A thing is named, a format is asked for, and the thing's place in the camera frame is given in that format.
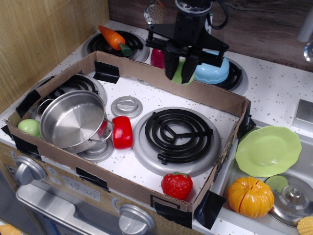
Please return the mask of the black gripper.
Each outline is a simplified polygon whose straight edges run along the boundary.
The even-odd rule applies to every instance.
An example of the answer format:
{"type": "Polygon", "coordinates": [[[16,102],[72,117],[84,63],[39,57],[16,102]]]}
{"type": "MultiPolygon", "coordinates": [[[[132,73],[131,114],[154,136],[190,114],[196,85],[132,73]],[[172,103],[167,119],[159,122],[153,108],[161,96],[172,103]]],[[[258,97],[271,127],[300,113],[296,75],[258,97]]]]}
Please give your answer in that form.
{"type": "MultiPolygon", "coordinates": [[[[162,50],[164,54],[165,74],[172,80],[179,64],[179,58],[185,58],[181,70],[181,83],[187,84],[195,69],[202,63],[220,67],[224,53],[229,46],[208,34],[205,30],[209,10],[178,10],[176,22],[147,26],[149,31],[146,45],[162,50]]],[[[227,21],[213,29],[221,29],[227,21]]]]}

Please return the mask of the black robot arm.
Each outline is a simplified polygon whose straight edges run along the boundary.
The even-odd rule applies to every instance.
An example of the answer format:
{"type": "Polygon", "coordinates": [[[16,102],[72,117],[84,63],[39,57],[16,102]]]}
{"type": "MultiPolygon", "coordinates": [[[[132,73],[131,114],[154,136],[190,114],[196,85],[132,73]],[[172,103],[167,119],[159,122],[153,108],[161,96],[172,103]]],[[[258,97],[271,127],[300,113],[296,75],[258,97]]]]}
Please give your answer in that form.
{"type": "Polygon", "coordinates": [[[159,49],[164,54],[165,75],[172,80],[179,66],[179,59],[185,58],[180,77],[181,83],[187,84],[196,67],[202,63],[220,67],[224,53],[229,46],[210,35],[205,25],[219,30],[225,27],[213,25],[210,19],[210,0],[177,0],[176,21],[173,24],[152,24],[146,45],[159,49]]]}

